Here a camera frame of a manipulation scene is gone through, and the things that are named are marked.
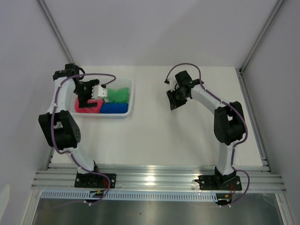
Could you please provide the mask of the pink towel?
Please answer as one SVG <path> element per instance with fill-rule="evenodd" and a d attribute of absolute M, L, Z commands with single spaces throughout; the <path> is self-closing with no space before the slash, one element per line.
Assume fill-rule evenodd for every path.
<path fill-rule="evenodd" d="M 104 100 L 102 100 L 102 99 L 99 99 L 99 100 L 89 99 L 88 103 L 97 103 L 97 106 L 80 108 L 79 107 L 79 99 L 77 98 L 76 101 L 75 101 L 75 112 L 76 113 L 100 113 L 101 107 L 104 104 Z"/>

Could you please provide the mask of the green towel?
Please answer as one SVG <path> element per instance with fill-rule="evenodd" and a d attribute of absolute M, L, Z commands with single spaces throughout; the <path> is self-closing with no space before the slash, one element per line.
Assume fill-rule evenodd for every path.
<path fill-rule="evenodd" d="M 108 96 L 105 98 L 105 103 L 128 103 L 129 88 L 111 89 L 108 88 Z"/>

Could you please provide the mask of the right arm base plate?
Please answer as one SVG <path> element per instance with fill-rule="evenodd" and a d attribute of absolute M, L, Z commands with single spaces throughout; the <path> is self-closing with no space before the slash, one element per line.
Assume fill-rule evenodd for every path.
<path fill-rule="evenodd" d="M 226 178 L 225 176 L 217 175 L 200 175 L 194 180 L 199 184 L 201 190 L 216 190 L 216 191 L 241 191 L 242 185 L 239 176 Z"/>

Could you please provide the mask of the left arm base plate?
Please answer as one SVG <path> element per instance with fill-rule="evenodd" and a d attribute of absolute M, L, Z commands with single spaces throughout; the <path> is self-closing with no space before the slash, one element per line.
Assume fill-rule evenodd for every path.
<path fill-rule="evenodd" d="M 105 177 L 87 173 L 77 173 L 75 188 L 107 188 L 108 181 Z"/>

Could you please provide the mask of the blue towel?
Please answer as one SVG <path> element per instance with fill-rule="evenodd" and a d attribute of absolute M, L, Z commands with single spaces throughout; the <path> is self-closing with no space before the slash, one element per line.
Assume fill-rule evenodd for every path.
<path fill-rule="evenodd" d="M 105 103 L 101 106 L 102 114 L 124 114 L 128 111 L 128 103 Z"/>

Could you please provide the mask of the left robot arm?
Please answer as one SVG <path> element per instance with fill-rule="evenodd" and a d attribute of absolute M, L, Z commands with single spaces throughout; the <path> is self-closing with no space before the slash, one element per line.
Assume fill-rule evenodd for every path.
<path fill-rule="evenodd" d="M 92 99 L 92 88 L 99 80 L 82 82 L 79 72 L 83 69 L 74 63 L 66 64 L 64 70 L 53 75 L 55 85 L 51 105 L 45 114 L 38 117 L 38 122 L 49 146 L 54 147 L 60 155 L 67 155 L 77 167 L 77 173 L 85 177 L 90 187 L 98 187 L 102 176 L 95 161 L 80 145 L 81 131 L 72 117 L 69 108 L 72 95 L 79 98 L 79 106 L 94 107 L 89 103 Z"/>

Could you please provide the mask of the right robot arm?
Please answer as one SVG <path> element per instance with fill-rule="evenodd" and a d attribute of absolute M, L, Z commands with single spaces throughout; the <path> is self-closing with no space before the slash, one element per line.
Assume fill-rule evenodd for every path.
<path fill-rule="evenodd" d="M 213 182 L 219 189 L 225 189 L 236 177 L 233 168 L 235 146 L 248 134 L 243 109 L 238 101 L 227 103 L 204 86 L 200 79 L 193 80 L 184 70 L 172 78 L 166 78 L 170 86 L 166 92 L 170 109 L 183 106 L 188 99 L 196 100 L 214 116 L 213 131 L 219 141 L 219 158 L 215 167 Z"/>

